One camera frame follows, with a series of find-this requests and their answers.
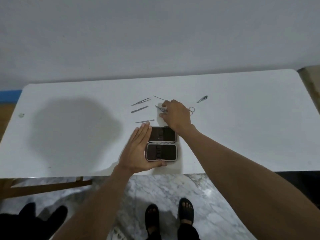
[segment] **marble floor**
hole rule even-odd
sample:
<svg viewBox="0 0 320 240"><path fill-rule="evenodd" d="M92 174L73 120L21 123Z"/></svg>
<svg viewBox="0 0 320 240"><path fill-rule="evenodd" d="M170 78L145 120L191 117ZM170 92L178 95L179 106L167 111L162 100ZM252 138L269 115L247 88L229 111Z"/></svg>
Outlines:
<svg viewBox="0 0 320 240"><path fill-rule="evenodd" d="M94 177L93 185L3 200L0 213L18 214L29 202L36 202L37 214L46 219L58 206L68 208L68 216L106 180ZM74 177L29 178L16 186L74 181ZM255 239L215 188L206 174L137 175L131 177L115 224L128 239L146 239L144 213L150 203L158 205L163 240L177 239L178 202L188 198L195 209L194 227L200 239Z"/></svg>

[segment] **right hand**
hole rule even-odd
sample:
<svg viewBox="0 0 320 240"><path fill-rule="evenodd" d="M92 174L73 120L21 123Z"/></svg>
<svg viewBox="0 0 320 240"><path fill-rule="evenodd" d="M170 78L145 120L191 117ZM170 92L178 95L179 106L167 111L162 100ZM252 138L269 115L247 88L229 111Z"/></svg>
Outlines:
<svg viewBox="0 0 320 240"><path fill-rule="evenodd" d="M182 103L177 100L164 101L162 107L167 107L167 112L161 113L159 116L176 133L180 134L192 126L190 111Z"/></svg>

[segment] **scissors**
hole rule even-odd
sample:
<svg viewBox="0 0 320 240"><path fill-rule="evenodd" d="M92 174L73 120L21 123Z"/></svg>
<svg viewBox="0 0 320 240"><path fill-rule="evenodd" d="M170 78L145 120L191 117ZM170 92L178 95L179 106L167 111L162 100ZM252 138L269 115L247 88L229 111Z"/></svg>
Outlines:
<svg viewBox="0 0 320 240"><path fill-rule="evenodd" d="M157 109L160 109L162 112L164 112L164 113L166 113L167 112L167 110L166 109L164 109L164 108L160 108L160 107L158 107L157 105L155 105L155 107L157 108ZM191 112L190 113L190 116L191 115L193 115L193 112L195 112L196 111L196 109L194 108L194 107L189 107L188 108L188 110Z"/></svg>

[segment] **sandal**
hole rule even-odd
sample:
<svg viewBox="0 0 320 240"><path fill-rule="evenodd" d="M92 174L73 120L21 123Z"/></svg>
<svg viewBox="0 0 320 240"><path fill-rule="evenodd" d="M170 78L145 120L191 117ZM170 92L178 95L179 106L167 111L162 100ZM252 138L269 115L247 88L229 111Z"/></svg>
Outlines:
<svg viewBox="0 0 320 240"><path fill-rule="evenodd" d="M186 208L184 206L182 206L182 203L188 203L188 205L190 205L191 207ZM179 207L178 207L178 215L179 215L179 220L189 220L192 222L193 224L193 219L194 219L194 210L193 210L193 205L190 202L190 200L186 199L186 198L181 198L181 200L179 201Z"/></svg>
<svg viewBox="0 0 320 240"><path fill-rule="evenodd" d="M144 215L144 219L146 222L146 231L148 233L148 237L150 236L148 228L150 227L157 227L158 231L160 230L160 223L159 223L159 209L158 206L155 204L151 204L147 207L146 213Z"/></svg>

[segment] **white wall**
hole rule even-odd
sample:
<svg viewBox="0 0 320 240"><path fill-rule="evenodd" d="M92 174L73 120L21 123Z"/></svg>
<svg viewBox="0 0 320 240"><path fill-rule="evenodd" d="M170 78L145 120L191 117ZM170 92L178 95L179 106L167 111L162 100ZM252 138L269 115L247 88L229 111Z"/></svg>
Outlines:
<svg viewBox="0 0 320 240"><path fill-rule="evenodd" d="M320 0L0 0L0 90L320 64Z"/></svg>

